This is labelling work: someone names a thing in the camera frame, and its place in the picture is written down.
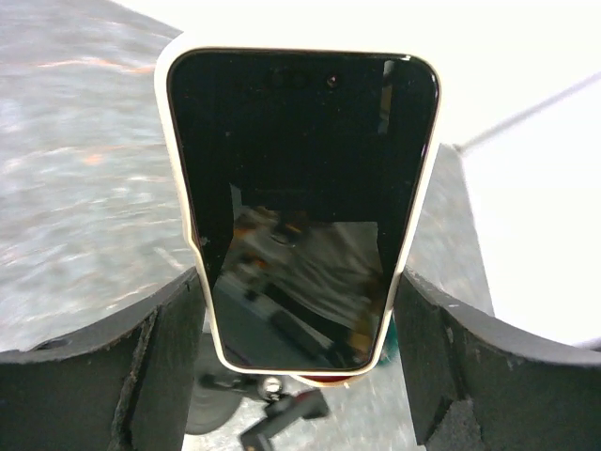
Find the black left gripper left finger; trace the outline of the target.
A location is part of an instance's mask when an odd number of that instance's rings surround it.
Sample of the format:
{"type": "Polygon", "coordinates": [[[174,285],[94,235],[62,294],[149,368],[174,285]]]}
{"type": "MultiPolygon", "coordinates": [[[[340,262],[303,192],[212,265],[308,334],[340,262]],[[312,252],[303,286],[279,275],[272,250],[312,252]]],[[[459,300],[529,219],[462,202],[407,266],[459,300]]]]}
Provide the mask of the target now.
{"type": "Polygon", "coordinates": [[[2,449],[180,449],[204,314],[189,269],[83,329],[2,353],[2,449]]]}

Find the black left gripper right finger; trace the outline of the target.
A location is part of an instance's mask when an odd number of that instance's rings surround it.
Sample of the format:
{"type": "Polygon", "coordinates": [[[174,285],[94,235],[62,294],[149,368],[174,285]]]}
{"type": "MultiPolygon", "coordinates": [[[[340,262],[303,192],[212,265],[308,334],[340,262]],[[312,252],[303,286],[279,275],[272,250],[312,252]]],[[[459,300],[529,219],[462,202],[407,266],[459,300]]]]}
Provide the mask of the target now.
{"type": "Polygon", "coordinates": [[[412,271],[400,278],[394,318],[417,443],[599,449],[599,352],[519,330],[412,271]]]}

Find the smartphone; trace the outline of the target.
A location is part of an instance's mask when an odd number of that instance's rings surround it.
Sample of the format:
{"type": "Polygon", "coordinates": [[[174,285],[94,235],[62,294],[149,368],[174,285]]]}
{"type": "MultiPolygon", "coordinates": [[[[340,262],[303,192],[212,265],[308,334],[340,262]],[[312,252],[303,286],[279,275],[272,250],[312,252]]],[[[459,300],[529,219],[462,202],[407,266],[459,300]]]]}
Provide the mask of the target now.
{"type": "Polygon", "coordinates": [[[436,159],[434,68],[347,42],[183,34],[154,87],[221,363],[372,369],[436,159]]]}

